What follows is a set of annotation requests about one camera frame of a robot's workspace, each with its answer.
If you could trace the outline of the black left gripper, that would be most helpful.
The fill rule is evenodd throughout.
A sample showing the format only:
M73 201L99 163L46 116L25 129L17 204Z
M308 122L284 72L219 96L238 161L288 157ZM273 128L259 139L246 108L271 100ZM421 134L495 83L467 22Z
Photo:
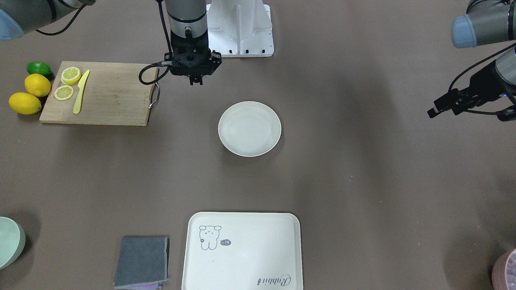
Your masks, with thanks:
M499 68L496 61L492 61L472 75L468 88L461 90L466 94L465 101L459 102L461 96L458 89L449 90L433 102L433 108L427 111L428 117L435 118L442 112L456 108L456 115L463 112L490 114L496 115L502 122L514 121L516 120L515 84L515 65L502 64ZM501 97L508 97L513 105L497 112L471 110Z

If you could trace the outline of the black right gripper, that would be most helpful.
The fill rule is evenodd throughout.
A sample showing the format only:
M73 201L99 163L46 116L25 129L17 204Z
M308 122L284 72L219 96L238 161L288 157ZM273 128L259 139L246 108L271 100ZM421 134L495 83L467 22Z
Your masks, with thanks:
M212 75L222 64L221 53L209 48L208 32L199 37L191 33L186 38L170 33L171 53L166 53L164 63L177 76L189 77L190 85L203 85L203 77Z

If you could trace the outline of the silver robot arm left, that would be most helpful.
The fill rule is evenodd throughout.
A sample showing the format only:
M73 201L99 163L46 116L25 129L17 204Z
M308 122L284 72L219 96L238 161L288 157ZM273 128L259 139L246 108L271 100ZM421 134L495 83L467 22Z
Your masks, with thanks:
M451 27L456 48L475 48L487 44L515 42L516 8L514 0L472 0L466 13L457 17ZM433 102L428 117L445 111L454 114L468 112L496 116L499 121L514 121L516 117L516 52L515 44L488 57L489 63L472 74L469 85L459 90L452 81L448 91ZM495 112L478 111L477 107L506 97L511 105Z

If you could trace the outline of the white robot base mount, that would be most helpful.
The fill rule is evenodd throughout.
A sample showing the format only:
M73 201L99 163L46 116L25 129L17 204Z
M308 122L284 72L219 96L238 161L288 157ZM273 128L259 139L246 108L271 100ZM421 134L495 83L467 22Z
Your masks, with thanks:
M206 5L208 40L224 58L271 57L271 8L261 0L212 0Z

